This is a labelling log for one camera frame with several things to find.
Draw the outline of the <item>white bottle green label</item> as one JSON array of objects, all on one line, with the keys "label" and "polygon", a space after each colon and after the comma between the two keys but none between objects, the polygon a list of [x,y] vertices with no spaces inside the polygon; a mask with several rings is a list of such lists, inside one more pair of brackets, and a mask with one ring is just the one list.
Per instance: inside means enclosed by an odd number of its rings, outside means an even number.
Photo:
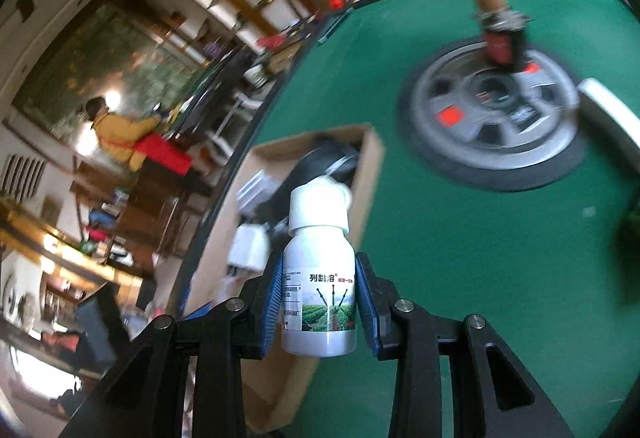
[{"label": "white bottle green label", "polygon": [[349,188],[329,176],[291,193],[282,276],[282,346],[289,354],[331,358],[357,347],[351,204]]}]

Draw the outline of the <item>black foil pouch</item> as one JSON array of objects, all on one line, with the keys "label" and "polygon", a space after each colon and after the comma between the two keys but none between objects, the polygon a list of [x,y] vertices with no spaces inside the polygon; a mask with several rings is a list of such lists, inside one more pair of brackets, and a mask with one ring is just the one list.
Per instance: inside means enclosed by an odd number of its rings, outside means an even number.
[{"label": "black foil pouch", "polygon": [[291,205],[292,191],[320,176],[327,176],[350,186],[359,163],[360,152],[349,143],[321,135],[314,139],[311,151],[303,155],[266,203],[269,236],[283,237]]}]

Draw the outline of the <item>white square box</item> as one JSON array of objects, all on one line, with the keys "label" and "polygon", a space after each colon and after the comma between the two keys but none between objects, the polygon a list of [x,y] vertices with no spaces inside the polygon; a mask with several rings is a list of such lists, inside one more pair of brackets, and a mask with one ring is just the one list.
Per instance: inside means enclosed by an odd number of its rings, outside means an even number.
[{"label": "white square box", "polygon": [[228,265],[252,273],[265,269],[270,255],[270,242],[263,225],[242,224],[235,230],[228,254]]}]

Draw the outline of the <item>person yellow jacket red apron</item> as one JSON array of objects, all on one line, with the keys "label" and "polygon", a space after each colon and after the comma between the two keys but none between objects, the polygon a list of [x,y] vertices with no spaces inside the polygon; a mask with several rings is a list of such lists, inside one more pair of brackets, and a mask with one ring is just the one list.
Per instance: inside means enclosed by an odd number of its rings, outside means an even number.
[{"label": "person yellow jacket red apron", "polygon": [[158,115],[141,120],[125,117],[108,109],[102,96],[88,100],[84,109],[99,148],[129,171],[140,172],[145,163],[151,163],[180,177],[189,174],[192,159],[163,139]]}]

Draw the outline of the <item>black ink bottle cork stopper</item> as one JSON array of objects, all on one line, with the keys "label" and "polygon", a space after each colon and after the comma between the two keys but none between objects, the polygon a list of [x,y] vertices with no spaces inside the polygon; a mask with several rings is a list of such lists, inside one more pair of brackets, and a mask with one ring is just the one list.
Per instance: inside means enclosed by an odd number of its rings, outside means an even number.
[{"label": "black ink bottle cork stopper", "polygon": [[487,58],[498,68],[522,72],[527,65],[529,18],[508,0],[474,0]]}]

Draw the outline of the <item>landscape wall painting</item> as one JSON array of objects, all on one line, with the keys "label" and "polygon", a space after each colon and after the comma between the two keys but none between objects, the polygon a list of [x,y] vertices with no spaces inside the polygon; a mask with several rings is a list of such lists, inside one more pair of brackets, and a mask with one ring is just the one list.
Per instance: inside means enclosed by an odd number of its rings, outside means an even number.
[{"label": "landscape wall painting", "polygon": [[172,107],[201,71],[178,50],[152,40],[124,12],[106,2],[85,10],[46,49],[12,106],[55,138],[71,143],[87,121],[94,97],[119,94],[116,110],[146,117]]}]

